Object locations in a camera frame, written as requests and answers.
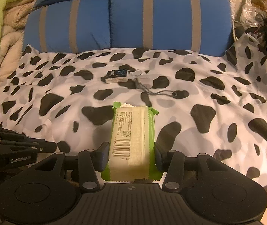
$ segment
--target beige stripe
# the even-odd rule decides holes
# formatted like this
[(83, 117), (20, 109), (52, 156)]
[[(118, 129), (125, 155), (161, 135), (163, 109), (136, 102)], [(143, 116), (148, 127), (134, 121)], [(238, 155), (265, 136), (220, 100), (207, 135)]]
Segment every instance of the beige stripe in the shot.
[(200, 0), (191, 0), (192, 10), (192, 45), (191, 51), (199, 52), (201, 44), (201, 9)]
[(143, 0), (143, 48), (152, 49), (153, 0)]
[(80, 0), (74, 0), (71, 5), (70, 22), (69, 22), (69, 43), (73, 53), (78, 53), (76, 42), (77, 15)]
[(41, 51), (47, 51), (46, 45), (46, 14), (47, 14), (47, 6), (41, 8), (40, 20), (39, 20), (39, 37), (41, 44)]

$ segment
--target cow print bedsheet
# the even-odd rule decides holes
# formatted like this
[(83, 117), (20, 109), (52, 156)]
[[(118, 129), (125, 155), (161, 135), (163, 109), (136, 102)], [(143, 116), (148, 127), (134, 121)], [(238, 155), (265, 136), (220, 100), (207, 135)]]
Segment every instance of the cow print bedsheet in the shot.
[[(149, 96), (126, 83), (104, 83), (107, 71), (142, 70)], [(205, 152), (267, 191), (267, 53), (244, 34), (224, 57), (184, 50), (106, 49), (39, 53), (27, 46), (0, 87), (0, 126), (58, 143), (69, 154), (109, 141), (114, 101), (152, 106), (155, 135), (166, 150)]]

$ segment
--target green and white package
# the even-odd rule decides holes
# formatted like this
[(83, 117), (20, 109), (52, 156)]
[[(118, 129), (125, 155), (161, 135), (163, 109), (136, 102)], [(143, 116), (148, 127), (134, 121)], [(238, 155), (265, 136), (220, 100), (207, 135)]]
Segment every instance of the green and white package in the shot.
[(109, 162), (101, 177), (106, 181), (160, 180), (154, 156), (154, 115), (152, 107), (135, 107), (114, 102)]

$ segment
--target dark blue pillow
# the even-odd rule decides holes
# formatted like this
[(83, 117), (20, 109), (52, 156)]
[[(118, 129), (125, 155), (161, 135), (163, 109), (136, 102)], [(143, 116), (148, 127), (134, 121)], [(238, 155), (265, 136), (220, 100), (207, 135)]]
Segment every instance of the dark blue pillow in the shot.
[(113, 48), (192, 50), (222, 56), (232, 31), (229, 0), (111, 0)]
[(110, 47), (109, 0), (73, 0), (29, 14), (23, 49), (78, 53)]

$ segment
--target barcode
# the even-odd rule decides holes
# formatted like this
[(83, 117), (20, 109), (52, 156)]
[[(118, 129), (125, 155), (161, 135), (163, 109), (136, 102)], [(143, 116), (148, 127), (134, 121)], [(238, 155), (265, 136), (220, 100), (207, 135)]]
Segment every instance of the barcode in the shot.
[(129, 157), (130, 154), (130, 139), (115, 139), (113, 156), (114, 157)]
[(131, 131), (124, 130), (123, 131), (123, 137), (130, 137), (130, 133), (131, 133)]

